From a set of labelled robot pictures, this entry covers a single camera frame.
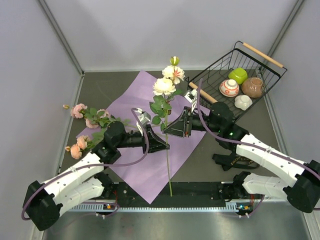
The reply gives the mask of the pink wrapping paper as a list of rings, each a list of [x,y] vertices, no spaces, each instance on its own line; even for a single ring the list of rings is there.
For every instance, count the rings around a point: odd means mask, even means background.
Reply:
[[[107,110],[116,118],[129,119],[130,124],[134,125],[136,120],[131,112],[132,108],[141,108],[154,116],[150,102],[153,101],[153,85],[156,78],[143,70],[136,77],[126,75],[125,78],[132,81],[131,85],[107,107]],[[151,204],[168,183],[169,177],[177,173],[204,135],[203,131],[193,131],[190,137],[184,138],[171,135],[168,138],[168,151],[149,153],[141,162],[126,167],[123,165],[141,158],[143,150],[141,147],[121,148],[121,157],[115,162],[117,166],[112,167],[112,170]]]

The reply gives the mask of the pink rose stem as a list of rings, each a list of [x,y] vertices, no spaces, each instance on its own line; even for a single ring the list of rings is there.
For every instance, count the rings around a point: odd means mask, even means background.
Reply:
[[[130,119],[121,119],[108,112],[107,109],[97,110],[94,107],[88,107],[79,103],[70,109],[70,115],[74,119],[83,119],[89,129],[106,128],[112,122],[121,122],[125,127],[133,128]]]

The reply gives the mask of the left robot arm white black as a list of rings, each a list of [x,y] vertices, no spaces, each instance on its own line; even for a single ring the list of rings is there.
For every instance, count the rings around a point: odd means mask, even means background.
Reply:
[[[120,166],[115,162],[121,157],[121,148],[142,148],[145,158],[147,154],[169,150],[170,145],[149,124],[142,131],[126,132],[122,122],[114,121],[106,128],[103,139],[79,162],[43,183],[36,180],[28,186],[22,219],[44,231],[73,207],[90,199],[109,198],[114,187],[103,171]]]

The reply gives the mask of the black ribbon gold lettering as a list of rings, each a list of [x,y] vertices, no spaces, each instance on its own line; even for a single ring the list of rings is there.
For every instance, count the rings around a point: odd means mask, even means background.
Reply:
[[[213,154],[212,159],[226,172],[232,168],[242,170],[257,169],[260,165],[247,157],[231,153],[230,155]]]

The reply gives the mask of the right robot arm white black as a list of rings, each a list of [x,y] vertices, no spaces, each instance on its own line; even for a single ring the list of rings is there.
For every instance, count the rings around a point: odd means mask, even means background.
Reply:
[[[184,107],[182,114],[163,132],[176,137],[189,137],[193,131],[208,132],[224,149],[247,158],[274,174],[260,176],[242,172],[233,179],[233,192],[239,198],[249,194],[286,199],[294,208],[311,213],[320,199],[320,164],[289,157],[268,146],[246,129],[234,123],[233,112],[223,102],[211,104],[208,115],[193,113]]]

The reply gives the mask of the peach rose stem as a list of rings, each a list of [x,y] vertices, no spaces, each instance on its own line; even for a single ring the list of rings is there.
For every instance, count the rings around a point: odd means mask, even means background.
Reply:
[[[64,151],[69,153],[73,159],[79,160],[86,152],[93,149],[103,140],[105,131],[105,128],[99,127],[95,129],[86,128],[76,137],[75,143],[67,145]]]

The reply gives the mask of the cream white rose stem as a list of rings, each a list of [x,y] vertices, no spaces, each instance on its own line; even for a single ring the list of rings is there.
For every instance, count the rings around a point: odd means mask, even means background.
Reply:
[[[169,125],[171,102],[182,92],[177,86],[184,81],[185,71],[179,67],[179,63],[180,58],[172,56],[170,65],[161,71],[162,77],[158,78],[152,86],[153,101],[150,103],[150,109],[155,116],[151,123],[159,126],[161,132],[164,132]]]

